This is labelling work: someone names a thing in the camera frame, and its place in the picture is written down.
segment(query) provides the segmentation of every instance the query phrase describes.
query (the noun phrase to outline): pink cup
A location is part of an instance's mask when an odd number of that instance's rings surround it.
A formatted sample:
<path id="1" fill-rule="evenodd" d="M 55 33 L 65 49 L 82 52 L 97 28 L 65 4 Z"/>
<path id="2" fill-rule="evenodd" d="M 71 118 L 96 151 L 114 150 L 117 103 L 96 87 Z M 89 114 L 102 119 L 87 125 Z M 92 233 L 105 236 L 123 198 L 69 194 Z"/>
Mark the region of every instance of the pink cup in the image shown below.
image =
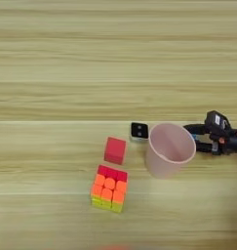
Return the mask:
<path id="1" fill-rule="evenodd" d="M 172 123 L 155 125 L 149 133 L 146 166 L 152 176 L 168 178 L 187 164 L 196 153 L 192 136 Z"/>

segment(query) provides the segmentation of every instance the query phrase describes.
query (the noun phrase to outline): red object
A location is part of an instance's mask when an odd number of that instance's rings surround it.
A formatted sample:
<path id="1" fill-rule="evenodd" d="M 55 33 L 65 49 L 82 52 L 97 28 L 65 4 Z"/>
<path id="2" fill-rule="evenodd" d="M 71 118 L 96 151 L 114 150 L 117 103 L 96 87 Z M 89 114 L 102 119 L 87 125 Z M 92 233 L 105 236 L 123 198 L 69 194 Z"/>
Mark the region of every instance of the red object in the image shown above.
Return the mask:
<path id="1" fill-rule="evenodd" d="M 106 177 L 107 178 L 112 178 L 112 179 L 116 180 L 117 175 L 118 175 L 118 170 L 113 169 L 113 168 L 106 168 Z"/>
<path id="2" fill-rule="evenodd" d="M 127 182 L 128 181 L 128 173 L 123 171 L 118 171 L 117 181 Z"/>
<path id="3" fill-rule="evenodd" d="M 98 170 L 98 174 L 106 177 L 107 169 L 108 169 L 107 167 L 100 165 L 99 170 Z"/>
<path id="4" fill-rule="evenodd" d="M 116 138 L 107 139 L 104 160 L 122 165 L 125 156 L 126 142 Z"/>

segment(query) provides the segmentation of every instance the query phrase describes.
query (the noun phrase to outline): red cube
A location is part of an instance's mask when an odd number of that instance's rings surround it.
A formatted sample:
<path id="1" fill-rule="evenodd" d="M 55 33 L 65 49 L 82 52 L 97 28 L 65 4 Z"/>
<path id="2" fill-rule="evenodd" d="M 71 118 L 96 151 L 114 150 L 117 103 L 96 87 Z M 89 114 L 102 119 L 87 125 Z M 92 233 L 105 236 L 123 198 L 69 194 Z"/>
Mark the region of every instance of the red cube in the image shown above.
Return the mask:
<path id="1" fill-rule="evenodd" d="M 104 160 L 122 165 L 126 150 L 126 142 L 116 138 L 107 139 Z"/>

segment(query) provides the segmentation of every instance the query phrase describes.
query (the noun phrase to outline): rubik's cube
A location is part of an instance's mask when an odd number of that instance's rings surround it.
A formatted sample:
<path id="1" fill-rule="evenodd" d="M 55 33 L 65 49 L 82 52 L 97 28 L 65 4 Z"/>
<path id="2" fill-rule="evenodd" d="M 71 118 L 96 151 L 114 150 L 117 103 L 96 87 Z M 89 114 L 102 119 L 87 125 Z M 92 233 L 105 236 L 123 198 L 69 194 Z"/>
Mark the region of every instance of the rubik's cube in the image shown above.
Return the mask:
<path id="1" fill-rule="evenodd" d="M 127 192 L 128 173 L 106 166 L 99 166 L 91 190 L 95 207 L 121 213 Z"/>

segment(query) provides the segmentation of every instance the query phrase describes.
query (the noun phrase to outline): cup rim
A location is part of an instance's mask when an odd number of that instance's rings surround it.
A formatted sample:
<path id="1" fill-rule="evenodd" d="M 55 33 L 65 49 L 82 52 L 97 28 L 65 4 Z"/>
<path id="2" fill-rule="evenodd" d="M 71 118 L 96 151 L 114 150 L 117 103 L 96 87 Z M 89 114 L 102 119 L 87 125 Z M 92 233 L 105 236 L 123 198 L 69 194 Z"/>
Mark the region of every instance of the cup rim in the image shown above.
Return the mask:
<path id="1" fill-rule="evenodd" d="M 154 130 L 156 127 L 161 126 L 161 125 L 176 126 L 177 128 L 179 128 L 180 130 L 182 130 L 183 133 L 185 133 L 185 134 L 189 137 L 189 139 L 190 139 L 190 140 L 192 141 L 192 143 L 193 143 L 193 152 L 192 152 L 192 154 L 191 154 L 190 157 L 188 157 L 187 159 L 182 160 L 182 161 L 174 161 L 174 160 L 170 160 L 170 159 L 167 158 L 165 155 L 159 153 L 159 152 L 155 149 L 155 147 L 154 147 L 154 145 L 152 144 L 152 141 L 151 141 L 151 134 L 152 134 L 153 130 Z M 165 161 L 167 161 L 167 162 L 169 162 L 169 163 L 179 164 L 179 165 L 180 165 L 180 164 L 185 164 L 185 163 L 188 163 L 191 159 L 193 159 L 193 157 L 194 157 L 195 154 L 196 154 L 196 144 L 195 144 L 195 141 L 194 141 L 193 137 L 191 136 L 191 134 L 190 134 L 185 128 L 183 128 L 183 127 L 181 127 L 180 125 L 175 124 L 175 123 L 171 123 L 171 122 L 162 122 L 162 123 L 157 123 L 157 124 L 155 124 L 155 125 L 150 129 L 149 137 L 148 137 L 148 142 L 149 142 L 149 144 L 150 144 L 150 147 L 151 147 L 152 150 L 154 151 L 154 153 L 157 154 L 158 157 L 163 158 Z"/>

